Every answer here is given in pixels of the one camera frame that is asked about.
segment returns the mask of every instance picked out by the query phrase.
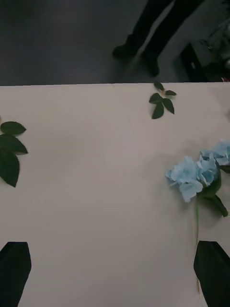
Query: dark green object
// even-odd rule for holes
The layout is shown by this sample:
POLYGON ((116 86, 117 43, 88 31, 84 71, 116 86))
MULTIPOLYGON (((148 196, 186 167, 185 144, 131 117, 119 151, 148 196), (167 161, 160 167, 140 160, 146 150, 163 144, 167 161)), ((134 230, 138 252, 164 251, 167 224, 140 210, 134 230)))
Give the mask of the dark green object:
POLYGON ((194 270, 208 307, 229 307, 230 258, 217 242, 199 241, 194 270))
MULTIPOLYGON (((161 95, 163 97, 176 96, 176 93, 173 91, 169 90, 165 92, 164 87, 160 82, 157 82, 157 81, 154 82, 154 86, 158 91, 161 91, 161 95)), ((163 98, 161 95, 159 93, 154 93, 149 99, 149 103, 156 105, 156 108, 152 115, 152 119, 157 119, 163 116, 164 106, 172 114, 175 113, 174 106, 173 106, 171 99, 163 98)))
POLYGON ((0 135, 0 148, 6 148, 13 153, 27 154, 25 146, 13 135, 0 135))
POLYGON ((166 107, 166 109, 169 112, 174 114, 174 106, 173 106, 173 103, 171 102, 171 100, 168 99, 168 98, 164 98, 162 102, 163 102, 164 106, 166 107))
POLYGON ((152 119, 158 119, 162 117, 163 114, 164 114, 164 106, 161 102, 159 102, 155 107, 155 110, 152 115, 152 119))
POLYGON ((170 91, 170 90, 169 90, 169 91, 166 91, 166 92, 165 92, 165 95, 166 95, 166 96, 176 96, 176 93, 175 93, 174 91, 170 91))
POLYGON ((0 148, 0 177, 12 187, 16 187, 19 170, 16 155, 5 148, 0 148))
POLYGON ((30 271, 31 257, 28 244, 8 242, 0 251, 1 307, 18 307, 30 271))
POLYGON ((154 86, 157 90, 160 90, 160 91, 163 91, 164 90, 164 87, 163 87, 163 84, 161 84, 160 82, 154 82, 154 86))
POLYGON ((163 98, 161 97, 161 95, 159 93, 154 93, 150 99, 149 99, 149 102, 151 104, 154 104, 156 105, 159 101, 163 100, 163 98))
POLYGON ((5 134, 19 135, 26 131, 26 128, 16 121, 6 121, 1 124, 1 131, 5 134))
POLYGON ((221 199, 217 195, 215 195, 213 198, 208 198, 207 201, 214 204, 218 208, 220 213, 223 215, 223 217, 226 217, 229 215, 227 209, 225 208, 221 199))
POLYGON ((218 210, 221 212, 223 217, 226 217, 229 215, 228 211, 223 205, 221 199, 216 195, 216 193, 219 191, 221 187, 220 166, 217 162, 216 162, 216 165, 218 169, 217 180, 213 181, 209 187, 203 188, 202 192, 199 193, 198 197, 208 201, 208 203, 215 205, 218 208, 218 210))
POLYGON ((222 169, 226 174, 230 174, 230 165, 222 165, 220 166, 220 169, 222 169))

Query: table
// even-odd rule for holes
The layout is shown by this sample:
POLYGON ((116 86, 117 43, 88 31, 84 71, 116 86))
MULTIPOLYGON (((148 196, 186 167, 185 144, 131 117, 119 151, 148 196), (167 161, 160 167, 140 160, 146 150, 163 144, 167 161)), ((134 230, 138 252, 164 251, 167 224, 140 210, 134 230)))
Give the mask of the table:
MULTIPOLYGON (((164 173, 230 139, 230 86, 165 87, 178 94, 175 115, 158 120, 152 84, 0 87, 2 120, 27 128, 17 187, 0 182, 0 246, 27 241, 32 257, 21 307, 206 305, 195 204, 164 173)), ((230 254, 229 230, 230 218, 201 206, 201 239, 230 254)))

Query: floor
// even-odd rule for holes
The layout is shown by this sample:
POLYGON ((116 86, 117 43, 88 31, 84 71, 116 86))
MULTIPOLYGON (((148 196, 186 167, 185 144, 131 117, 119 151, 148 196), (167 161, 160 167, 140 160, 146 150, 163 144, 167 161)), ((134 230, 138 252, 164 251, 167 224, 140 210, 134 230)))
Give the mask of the floor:
MULTIPOLYGON (((146 0, 21 0, 33 10, 26 17, 3 1, 19 0, 0 0, 0 85, 153 82, 139 56, 122 62, 111 56, 146 0)), ((159 81, 188 81, 178 55, 222 21, 220 2, 206 0, 169 42, 159 58, 159 81)))

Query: leg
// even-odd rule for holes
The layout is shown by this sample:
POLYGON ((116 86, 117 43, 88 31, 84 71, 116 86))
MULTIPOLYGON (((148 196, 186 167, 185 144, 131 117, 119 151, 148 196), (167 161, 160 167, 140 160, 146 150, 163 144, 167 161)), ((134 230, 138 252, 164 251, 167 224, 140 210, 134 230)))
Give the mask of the leg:
POLYGON ((139 49, 148 37, 153 23, 171 2, 172 0, 149 0, 133 33, 128 36, 127 43, 139 49))
POLYGON ((172 2, 172 0, 149 0, 141 14, 133 33, 128 36, 124 45, 114 49, 116 58, 131 57, 136 55, 138 49, 145 42, 152 24, 161 12, 172 2))
POLYGON ((163 51, 170 38, 204 0, 176 0, 173 8, 156 29, 142 57, 153 76, 159 74, 157 57, 163 51))

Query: black shoe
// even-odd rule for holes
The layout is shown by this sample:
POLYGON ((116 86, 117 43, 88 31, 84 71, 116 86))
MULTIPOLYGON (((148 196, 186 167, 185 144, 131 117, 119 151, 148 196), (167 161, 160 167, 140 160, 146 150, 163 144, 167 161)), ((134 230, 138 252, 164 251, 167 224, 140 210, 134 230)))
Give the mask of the black shoe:
POLYGON ((158 62, 156 56, 149 51, 144 51, 141 54, 141 57, 143 58, 146 66, 148 67, 151 75, 154 77, 157 76, 160 73, 158 62))
POLYGON ((113 50, 113 56, 116 59, 132 58, 137 54, 138 50, 128 44, 118 46, 113 50))

